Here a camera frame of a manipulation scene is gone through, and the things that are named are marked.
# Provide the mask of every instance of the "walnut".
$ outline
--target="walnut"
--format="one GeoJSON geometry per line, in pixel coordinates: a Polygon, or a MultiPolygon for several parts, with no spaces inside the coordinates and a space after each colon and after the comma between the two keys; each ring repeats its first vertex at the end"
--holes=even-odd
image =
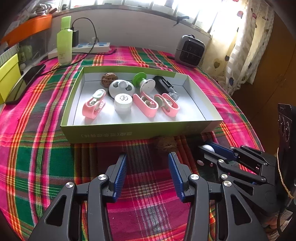
{"type": "Polygon", "coordinates": [[[158,137],[155,140],[155,147],[159,152],[178,151],[174,137],[158,137]]]}
{"type": "Polygon", "coordinates": [[[114,80],[118,80],[118,77],[116,74],[114,73],[106,73],[102,76],[102,86],[104,86],[105,88],[109,88],[110,84],[114,81],[114,80]]]}

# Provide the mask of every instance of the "pink clip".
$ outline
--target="pink clip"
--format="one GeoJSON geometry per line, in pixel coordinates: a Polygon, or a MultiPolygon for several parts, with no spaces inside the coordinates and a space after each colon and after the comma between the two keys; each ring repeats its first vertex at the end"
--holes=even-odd
{"type": "Polygon", "coordinates": [[[163,112],[170,117],[175,117],[180,110],[178,103],[167,93],[163,93],[162,95],[156,94],[154,99],[159,104],[163,112]]]}
{"type": "Polygon", "coordinates": [[[84,103],[82,108],[82,115],[85,117],[94,119],[100,113],[105,105],[103,98],[106,95],[106,91],[103,89],[97,90],[92,98],[84,103]]]}
{"type": "Polygon", "coordinates": [[[158,103],[151,99],[145,92],[141,93],[141,97],[137,94],[133,95],[133,102],[147,117],[155,117],[158,103]]]}

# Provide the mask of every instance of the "green lotion bottle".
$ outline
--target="green lotion bottle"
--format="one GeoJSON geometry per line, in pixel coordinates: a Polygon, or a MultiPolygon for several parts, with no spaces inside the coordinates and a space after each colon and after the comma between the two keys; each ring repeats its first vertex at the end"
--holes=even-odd
{"type": "Polygon", "coordinates": [[[72,36],[70,29],[71,16],[61,19],[61,31],[57,34],[57,57],[59,65],[66,65],[72,62],[72,36]]]}

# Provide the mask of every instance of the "space heater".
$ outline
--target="space heater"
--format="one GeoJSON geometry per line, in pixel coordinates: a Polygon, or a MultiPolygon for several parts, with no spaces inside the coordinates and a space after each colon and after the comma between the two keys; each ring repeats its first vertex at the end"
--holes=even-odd
{"type": "Polygon", "coordinates": [[[184,35],[178,43],[175,61],[182,65],[195,68],[198,66],[205,51],[203,42],[197,40],[194,35],[184,35]]]}

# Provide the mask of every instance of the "pink plastic part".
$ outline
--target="pink plastic part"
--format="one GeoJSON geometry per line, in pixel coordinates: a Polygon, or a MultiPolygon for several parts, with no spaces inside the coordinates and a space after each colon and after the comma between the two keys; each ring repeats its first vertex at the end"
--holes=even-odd
{"type": "Polygon", "coordinates": [[[161,107],[163,112],[170,117],[175,117],[178,111],[180,110],[180,106],[178,105],[178,103],[174,101],[174,99],[170,97],[167,93],[163,93],[162,95],[156,94],[154,96],[154,99],[156,96],[161,98],[164,103],[164,105],[161,107]]]}
{"type": "Polygon", "coordinates": [[[87,102],[85,102],[83,105],[83,108],[82,108],[82,115],[84,115],[85,117],[91,118],[91,119],[96,118],[97,115],[100,113],[100,111],[102,110],[102,108],[105,105],[105,101],[103,100],[105,95],[106,95],[106,92],[93,105],[90,105],[90,102],[94,99],[93,97],[90,98],[87,102]]]}
{"type": "Polygon", "coordinates": [[[138,96],[137,94],[133,95],[133,102],[136,104],[136,106],[143,112],[143,114],[147,117],[155,117],[157,109],[158,109],[158,103],[151,99],[145,92],[141,93],[141,97],[138,96]]]}

